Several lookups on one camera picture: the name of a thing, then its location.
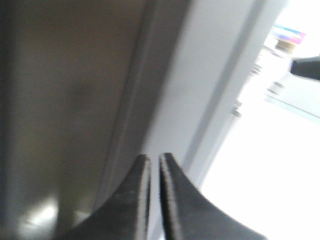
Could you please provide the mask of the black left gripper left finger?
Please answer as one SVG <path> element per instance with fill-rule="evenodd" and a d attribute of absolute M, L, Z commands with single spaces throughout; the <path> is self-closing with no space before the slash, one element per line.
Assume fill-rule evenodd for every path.
<path fill-rule="evenodd" d="M 148 235 L 151 162 L 141 154 L 107 201 L 60 240 L 145 240 Z"/>

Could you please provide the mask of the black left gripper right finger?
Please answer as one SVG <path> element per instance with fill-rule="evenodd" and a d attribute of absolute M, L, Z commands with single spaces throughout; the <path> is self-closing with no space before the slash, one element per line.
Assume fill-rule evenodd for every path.
<path fill-rule="evenodd" d="M 171 153 L 159 158 L 159 197 L 167 240 L 264 240 L 210 203 Z"/>

